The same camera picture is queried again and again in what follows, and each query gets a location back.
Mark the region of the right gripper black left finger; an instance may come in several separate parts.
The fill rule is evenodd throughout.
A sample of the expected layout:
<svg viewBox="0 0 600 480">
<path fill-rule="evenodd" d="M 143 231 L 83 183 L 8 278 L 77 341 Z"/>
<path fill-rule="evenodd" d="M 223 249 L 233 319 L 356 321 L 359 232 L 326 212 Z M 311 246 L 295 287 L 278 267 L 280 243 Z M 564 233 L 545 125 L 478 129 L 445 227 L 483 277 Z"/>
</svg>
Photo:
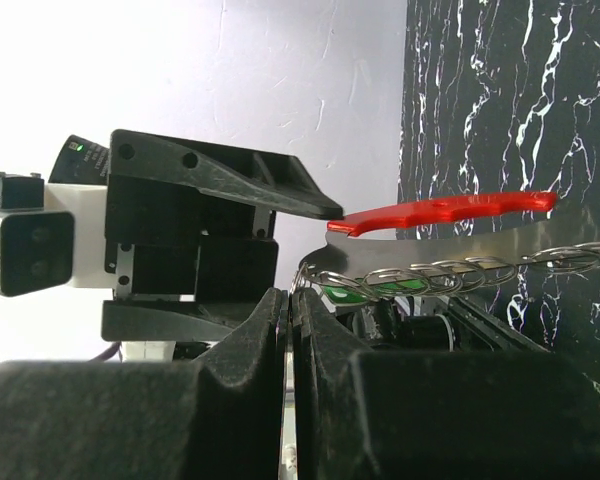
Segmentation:
<svg viewBox="0 0 600 480">
<path fill-rule="evenodd" d="M 274 479 L 287 297 L 193 361 L 0 364 L 0 479 Z"/>
</svg>

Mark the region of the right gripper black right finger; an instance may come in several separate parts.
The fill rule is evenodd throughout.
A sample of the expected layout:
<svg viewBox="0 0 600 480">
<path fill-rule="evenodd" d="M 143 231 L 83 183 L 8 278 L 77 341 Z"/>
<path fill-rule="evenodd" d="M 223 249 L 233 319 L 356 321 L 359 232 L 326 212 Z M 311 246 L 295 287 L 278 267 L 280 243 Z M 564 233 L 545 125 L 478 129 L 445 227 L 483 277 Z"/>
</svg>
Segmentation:
<svg viewBox="0 0 600 480">
<path fill-rule="evenodd" d="M 302 479 L 600 479 L 600 399 L 532 351 L 375 350 L 291 300 Z"/>
</svg>

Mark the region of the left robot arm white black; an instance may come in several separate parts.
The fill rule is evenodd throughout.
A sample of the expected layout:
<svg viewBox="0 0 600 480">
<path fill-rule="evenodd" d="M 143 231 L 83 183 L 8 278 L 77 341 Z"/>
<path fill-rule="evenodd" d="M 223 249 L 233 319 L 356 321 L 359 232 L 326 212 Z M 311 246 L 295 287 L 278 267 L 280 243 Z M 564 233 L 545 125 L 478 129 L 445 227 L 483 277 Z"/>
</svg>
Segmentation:
<svg viewBox="0 0 600 480">
<path fill-rule="evenodd" d="M 274 284 L 277 215 L 343 215 L 293 155 L 123 129 L 69 137 L 47 196 L 75 219 L 70 285 L 113 293 L 111 342 L 223 338 Z"/>
</svg>

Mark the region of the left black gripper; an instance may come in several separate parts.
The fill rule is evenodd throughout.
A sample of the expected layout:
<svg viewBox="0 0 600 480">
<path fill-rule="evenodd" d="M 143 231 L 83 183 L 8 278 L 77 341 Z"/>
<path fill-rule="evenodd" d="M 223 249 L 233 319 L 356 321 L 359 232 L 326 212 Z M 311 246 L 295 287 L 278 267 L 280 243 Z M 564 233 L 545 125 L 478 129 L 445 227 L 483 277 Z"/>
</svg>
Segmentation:
<svg viewBox="0 0 600 480">
<path fill-rule="evenodd" d="M 105 301 L 101 337 L 110 342 L 222 340 L 274 284 L 270 210 L 344 215 L 294 155 L 117 129 L 110 174 L 105 238 L 133 255 L 124 286 L 208 302 Z"/>
</svg>

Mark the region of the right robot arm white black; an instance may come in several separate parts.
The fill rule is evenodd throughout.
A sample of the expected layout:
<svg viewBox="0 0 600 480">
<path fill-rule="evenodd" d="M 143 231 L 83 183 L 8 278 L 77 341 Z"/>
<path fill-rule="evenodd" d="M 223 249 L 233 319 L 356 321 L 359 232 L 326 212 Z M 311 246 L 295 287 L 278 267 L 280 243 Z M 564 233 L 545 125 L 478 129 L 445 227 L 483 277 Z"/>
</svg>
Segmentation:
<svg viewBox="0 0 600 480">
<path fill-rule="evenodd" d="M 600 479 L 600 387 L 461 299 L 220 306 L 189 361 L 0 364 L 0 479 Z"/>
</svg>

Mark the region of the green key tag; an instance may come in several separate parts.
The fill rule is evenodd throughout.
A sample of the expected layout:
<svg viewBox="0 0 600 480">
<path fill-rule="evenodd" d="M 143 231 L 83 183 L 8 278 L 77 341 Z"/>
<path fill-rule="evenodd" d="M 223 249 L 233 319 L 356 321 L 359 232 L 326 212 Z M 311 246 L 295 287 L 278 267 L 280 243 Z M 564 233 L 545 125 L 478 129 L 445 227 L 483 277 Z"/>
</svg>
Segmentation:
<svg viewBox="0 0 600 480">
<path fill-rule="evenodd" d="M 377 285 L 322 286 L 324 296 L 334 305 L 353 306 L 375 302 L 380 299 L 391 299 L 400 296 L 416 296 L 426 293 L 430 286 L 419 279 L 402 282 L 390 282 Z"/>
</svg>

